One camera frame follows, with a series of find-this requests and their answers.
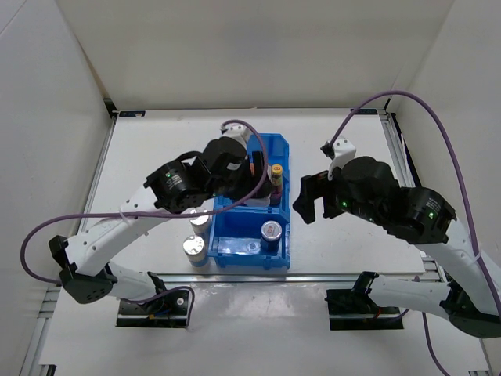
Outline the sauce bottle yellow cap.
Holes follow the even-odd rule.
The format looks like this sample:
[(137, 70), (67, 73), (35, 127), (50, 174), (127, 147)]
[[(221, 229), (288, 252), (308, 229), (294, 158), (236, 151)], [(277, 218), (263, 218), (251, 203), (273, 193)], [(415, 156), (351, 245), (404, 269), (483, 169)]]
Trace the sauce bottle yellow cap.
[(271, 183), (270, 204), (279, 205), (283, 194), (283, 166), (281, 164), (272, 166)]

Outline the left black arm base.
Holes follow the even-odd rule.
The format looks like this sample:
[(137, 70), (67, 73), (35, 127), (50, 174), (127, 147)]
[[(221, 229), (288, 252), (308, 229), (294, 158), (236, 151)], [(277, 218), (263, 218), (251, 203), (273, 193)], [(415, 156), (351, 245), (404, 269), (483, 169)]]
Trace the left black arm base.
[(189, 286), (174, 287), (167, 294), (144, 304), (120, 301), (116, 327), (181, 328), (191, 321), (195, 291)]

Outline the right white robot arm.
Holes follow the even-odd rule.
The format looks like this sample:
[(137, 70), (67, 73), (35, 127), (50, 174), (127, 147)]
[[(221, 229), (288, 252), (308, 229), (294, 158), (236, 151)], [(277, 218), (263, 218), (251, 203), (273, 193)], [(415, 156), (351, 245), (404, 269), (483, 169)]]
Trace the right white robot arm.
[(425, 187), (403, 187), (391, 168), (371, 157), (357, 157), (332, 172), (306, 175), (293, 209), (305, 223), (315, 221), (315, 200), (323, 218), (349, 214), (382, 227), (388, 235), (431, 256), (452, 278), (427, 287), (377, 272), (359, 275), (339, 305), (369, 313), (402, 307), (441, 317), (476, 338), (498, 338), (500, 315), (486, 277), (500, 285), (500, 268), (473, 249), (473, 241), (446, 199)]

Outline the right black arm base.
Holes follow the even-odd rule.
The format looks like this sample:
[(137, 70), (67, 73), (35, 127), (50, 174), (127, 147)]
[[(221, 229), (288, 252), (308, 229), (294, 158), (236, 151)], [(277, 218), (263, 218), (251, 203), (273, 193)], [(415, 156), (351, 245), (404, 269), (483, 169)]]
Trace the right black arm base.
[(379, 307), (369, 298), (350, 289), (326, 291), (330, 330), (380, 331), (402, 330), (403, 311), (399, 307)]

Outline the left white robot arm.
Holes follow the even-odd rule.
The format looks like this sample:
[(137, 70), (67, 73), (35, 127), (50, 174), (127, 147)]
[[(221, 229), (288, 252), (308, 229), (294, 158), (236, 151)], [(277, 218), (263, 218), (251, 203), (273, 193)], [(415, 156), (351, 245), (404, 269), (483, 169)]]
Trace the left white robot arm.
[(134, 302), (146, 313), (158, 312), (166, 291), (160, 278), (119, 266), (113, 257), (172, 215), (189, 213), (212, 197), (249, 199), (257, 178), (247, 141), (240, 136), (213, 139), (203, 151), (184, 153), (162, 165), (121, 205), (116, 217), (49, 241), (52, 257), (62, 268), (64, 290), (80, 304), (112, 296)]

